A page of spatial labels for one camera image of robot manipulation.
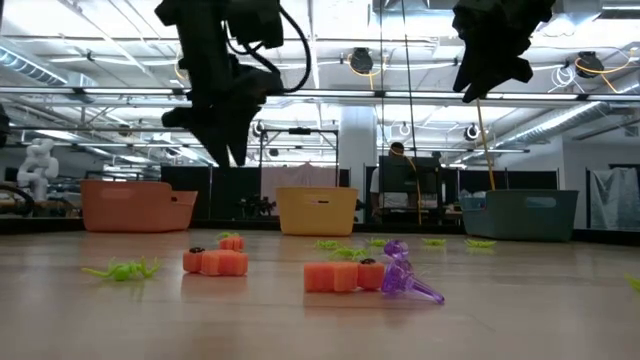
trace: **white robot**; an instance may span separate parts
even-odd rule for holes
[[[18,169],[18,186],[29,187],[35,201],[47,200],[49,179],[58,177],[58,160],[51,156],[51,139],[34,139],[27,147],[27,158]]]

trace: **lime green toy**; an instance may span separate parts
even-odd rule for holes
[[[153,268],[151,268],[150,270],[147,269],[147,263],[144,256],[140,259],[140,263],[132,261],[130,263],[124,264],[114,264],[114,260],[115,258],[109,261],[109,267],[106,272],[87,268],[83,268],[82,271],[105,279],[113,277],[115,281],[126,281],[130,280],[132,277],[135,277],[138,274],[141,274],[145,279],[148,279],[152,277],[153,274],[158,271],[158,269],[160,269],[158,258],[154,260]]]
[[[223,232],[223,233],[220,233],[220,234],[216,235],[216,241],[219,242],[222,239],[226,239],[228,237],[234,237],[234,236],[240,236],[240,234],[231,233],[231,232]]]
[[[323,250],[333,250],[333,249],[337,249],[340,247],[340,243],[338,243],[335,240],[329,240],[329,241],[320,241],[318,240],[318,242],[316,242],[316,248],[318,249],[323,249]]]
[[[373,247],[384,247],[385,245],[387,245],[388,242],[389,240],[387,239],[371,239],[367,241],[369,246],[373,246]]]
[[[342,247],[342,248],[336,249],[336,251],[331,253],[331,255],[329,256],[329,259],[333,260],[335,258],[343,258],[351,261],[356,261],[359,258],[366,258],[368,257],[368,255],[369,255],[369,252],[367,251],[367,249],[355,249],[355,248]]]
[[[636,279],[630,274],[625,274],[624,278],[627,279],[629,285],[634,288],[636,291],[640,292],[640,279]]]
[[[493,245],[495,245],[496,242],[467,239],[465,241],[465,244],[467,244],[468,247],[472,247],[472,248],[488,249],[490,247],[493,247]]]
[[[425,245],[433,246],[433,247],[447,245],[446,239],[422,239],[422,241],[424,242]]]

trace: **floor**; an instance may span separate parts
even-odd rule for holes
[[[317,239],[247,232],[245,278],[185,275],[181,253],[216,232],[0,237],[3,359],[637,359],[640,248],[499,242],[469,252],[410,244],[444,306],[379,293],[305,294]],[[358,234],[344,244],[364,245]],[[80,272],[158,257],[146,281]]]

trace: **fluorescent light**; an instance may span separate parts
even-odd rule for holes
[[[70,134],[66,131],[57,131],[57,130],[36,130],[38,134],[50,136],[56,139],[61,140],[75,140],[76,137],[73,134]]]
[[[133,89],[133,88],[86,88],[87,94],[100,95],[172,95],[172,89]]]
[[[593,101],[640,101],[640,95],[589,95],[589,100]]]
[[[420,98],[420,99],[462,99],[464,94],[462,93],[451,93],[451,92],[434,92],[434,91],[416,91],[416,92],[408,92],[408,91],[387,91],[385,94],[390,98]]]
[[[130,161],[130,162],[135,162],[135,163],[148,163],[148,162],[151,162],[151,160],[149,160],[147,158],[143,158],[141,156],[121,155],[120,157],[123,158],[124,160]]]
[[[4,94],[74,94],[68,87],[26,87],[26,86],[0,86],[0,93]]]
[[[531,68],[531,70],[533,71],[553,70],[553,69],[559,69],[562,67],[564,67],[564,65],[561,65],[561,64],[549,65],[549,66],[534,66]]]
[[[487,99],[491,100],[575,100],[577,98],[576,94],[487,94]]]
[[[293,96],[331,96],[331,97],[374,97],[374,91],[345,91],[345,90],[299,90]]]
[[[603,5],[602,10],[638,11],[640,5]]]

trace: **purple plastic toy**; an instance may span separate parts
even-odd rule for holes
[[[385,294],[400,294],[406,291],[416,292],[426,296],[436,303],[444,304],[444,296],[435,291],[429,285],[416,279],[413,274],[413,266],[406,259],[409,246],[401,241],[390,241],[385,247],[385,253],[394,260],[387,266],[382,283],[382,292]]]
[[[392,259],[406,259],[409,256],[409,245],[400,240],[391,240],[384,246],[384,253]]]

